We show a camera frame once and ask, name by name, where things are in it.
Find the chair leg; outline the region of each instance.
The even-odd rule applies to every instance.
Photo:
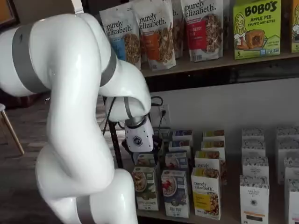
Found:
[[[22,145],[20,144],[20,141],[19,141],[17,135],[14,132],[14,129],[13,129],[12,125],[10,124],[5,111],[1,111],[1,115],[2,115],[2,117],[4,119],[4,121],[5,121],[5,124],[8,127],[8,130],[11,133],[11,135],[12,135],[15,143],[17,144],[17,147],[19,148],[19,151],[20,151],[21,155],[24,155],[25,154],[24,149],[23,149]]]

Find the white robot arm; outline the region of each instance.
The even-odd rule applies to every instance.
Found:
[[[106,110],[116,97],[111,121],[148,125],[151,100],[141,72],[117,59],[88,14],[9,30],[0,35],[0,49],[3,91],[20,97],[51,90],[49,143],[36,164],[44,200],[65,224],[137,224],[133,180],[114,169],[95,110],[98,94],[108,97]],[[142,150],[151,151],[150,144]]]

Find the wall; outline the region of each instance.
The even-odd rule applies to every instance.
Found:
[[[13,0],[21,24],[35,22],[49,16],[74,13],[71,0]]]
[[[99,11],[117,6],[121,0],[87,0],[89,4],[90,13],[93,15],[99,14]]]
[[[274,153],[274,128],[299,125],[299,78],[234,84],[216,87],[152,93],[169,105],[171,128],[192,128],[194,144],[200,149],[201,133],[225,129],[227,152],[241,149],[241,128],[266,128],[267,154]],[[152,108],[153,125],[159,123],[157,108]]]

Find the black cable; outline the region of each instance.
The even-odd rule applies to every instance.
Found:
[[[153,100],[153,99],[159,99],[159,100],[161,100],[161,103],[159,103],[159,104],[157,104],[157,103],[151,103],[151,106],[162,106],[163,105],[163,99],[162,99],[162,97],[160,97],[160,96],[153,96],[153,97],[151,97],[151,100]]]
[[[108,124],[108,121],[109,121],[109,116],[110,116],[110,113],[111,113],[111,110],[112,110],[112,106],[114,104],[115,99],[116,99],[116,97],[114,97],[113,100],[112,100],[112,103],[111,103],[111,106],[110,106],[110,109],[109,109],[109,112],[108,112],[108,115],[107,115],[107,118],[106,118],[105,126],[104,126],[104,129],[103,129],[103,135],[106,132],[107,124]]]
[[[161,123],[162,123],[162,119],[163,119],[163,117],[165,116],[165,114],[166,114],[166,110],[162,110],[162,115],[161,115],[160,123],[159,123],[159,127],[158,127],[158,137],[159,137],[159,138],[160,138]]]
[[[122,130],[125,130],[125,127],[121,126],[120,122],[117,122],[117,124]]]

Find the white wall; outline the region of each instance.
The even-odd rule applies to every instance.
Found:
[[[197,89],[152,93],[169,105],[171,128],[195,131],[195,149],[201,133],[224,129],[227,153],[240,153],[241,128],[266,129],[267,154],[273,154],[277,125],[299,125],[299,78],[234,84]],[[157,108],[152,108],[153,125],[159,123]]]

